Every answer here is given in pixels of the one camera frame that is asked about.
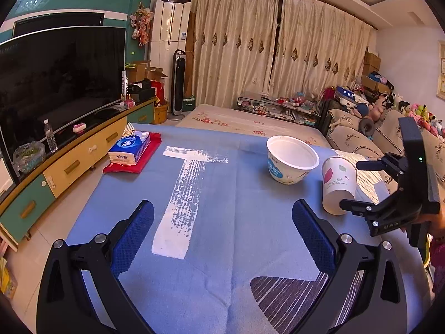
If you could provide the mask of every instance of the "plastic bottle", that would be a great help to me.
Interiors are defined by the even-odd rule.
[[[54,138],[53,128],[48,123],[48,119],[45,119],[44,123],[45,123],[44,130],[45,130],[46,140],[48,141],[48,147],[50,148],[50,151],[54,153],[57,151],[57,143],[56,139]]]

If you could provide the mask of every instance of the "white bowl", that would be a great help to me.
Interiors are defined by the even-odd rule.
[[[313,148],[300,139],[274,136],[268,139],[268,167],[271,176],[283,184],[301,181],[320,163]]]

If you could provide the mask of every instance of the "tiled floor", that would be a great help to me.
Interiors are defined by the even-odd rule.
[[[163,125],[175,126],[179,121],[167,120]],[[71,185],[31,228],[30,241],[23,239],[19,251],[8,250],[8,267],[17,279],[12,306],[19,318],[36,333],[36,312],[39,286],[46,258],[57,239],[66,239],[108,165],[101,159],[94,170],[85,172]]]

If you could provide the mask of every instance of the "paper cup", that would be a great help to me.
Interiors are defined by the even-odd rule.
[[[344,215],[342,199],[355,199],[357,168],[341,156],[329,157],[321,168],[323,174],[323,207],[332,215]]]
[[[268,139],[268,168],[271,176],[282,184],[301,181],[320,163],[318,154],[307,143],[288,136]]]

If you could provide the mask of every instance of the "wicker basket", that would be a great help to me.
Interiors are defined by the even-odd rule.
[[[154,107],[154,121],[152,124],[161,124],[167,120],[168,103]]]

